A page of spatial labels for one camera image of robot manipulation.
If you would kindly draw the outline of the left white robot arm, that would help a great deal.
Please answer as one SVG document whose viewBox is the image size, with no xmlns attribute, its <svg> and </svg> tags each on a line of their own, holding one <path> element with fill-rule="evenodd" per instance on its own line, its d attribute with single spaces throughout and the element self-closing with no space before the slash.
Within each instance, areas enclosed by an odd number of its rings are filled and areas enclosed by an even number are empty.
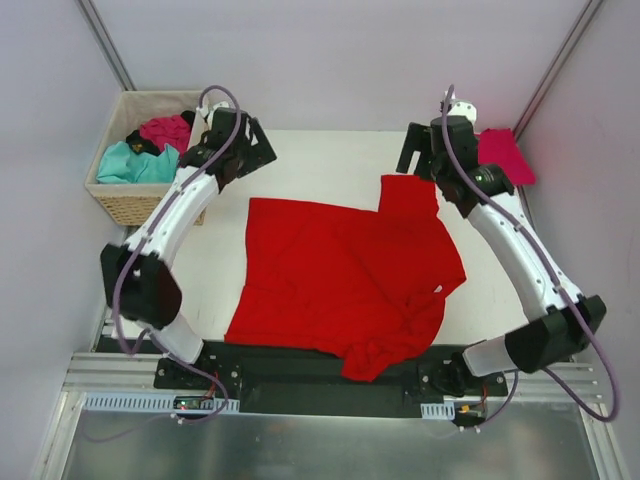
<svg viewBox="0 0 640 480">
<path fill-rule="evenodd" d="M 277 158 L 259 120 L 247 112 L 220 106 L 209 118 L 209 128 L 183 155 L 150 217 L 122 245 L 108 244 L 100 254 L 117 336 L 124 335 L 124 321 L 147 330 L 181 360 L 176 375 L 191 389 L 209 382 L 212 367 L 200 357 L 203 339 L 181 312 L 174 259 L 197 218 L 226 185 Z"/>
</svg>

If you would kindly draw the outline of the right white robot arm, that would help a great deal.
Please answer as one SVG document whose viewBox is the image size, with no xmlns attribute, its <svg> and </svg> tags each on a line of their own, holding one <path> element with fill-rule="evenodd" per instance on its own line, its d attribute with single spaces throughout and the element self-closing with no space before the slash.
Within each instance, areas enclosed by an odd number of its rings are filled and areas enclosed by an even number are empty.
<svg viewBox="0 0 640 480">
<path fill-rule="evenodd" d="M 409 124 L 396 167 L 432 181 L 488 243 L 520 300 L 525 325 L 481 341 L 459 354 L 452 387 L 473 394 L 486 376 L 535 373 L 584 351 L 606 314 L 603 300 L 587 297 L 550 258 L 532 230 L 513 184 L 496 164 L 478 161 L 478 139 L 463 116 Z"/>
</svg>

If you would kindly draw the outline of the red t shirt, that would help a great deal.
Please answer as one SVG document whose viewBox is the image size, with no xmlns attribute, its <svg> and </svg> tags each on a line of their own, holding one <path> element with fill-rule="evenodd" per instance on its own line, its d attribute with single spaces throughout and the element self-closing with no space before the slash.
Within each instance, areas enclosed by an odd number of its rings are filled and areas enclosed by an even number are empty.
<svg viewBox="0 0 640 480">
<path fill-rule="evenodd" d="M 383 176 L 374 211 L 252 199 L 226 341 L 329 353 L 365 382 L 424 353 L 466 279 L 438 212 L 434 184 L 412 175 Z"/>
</svg>

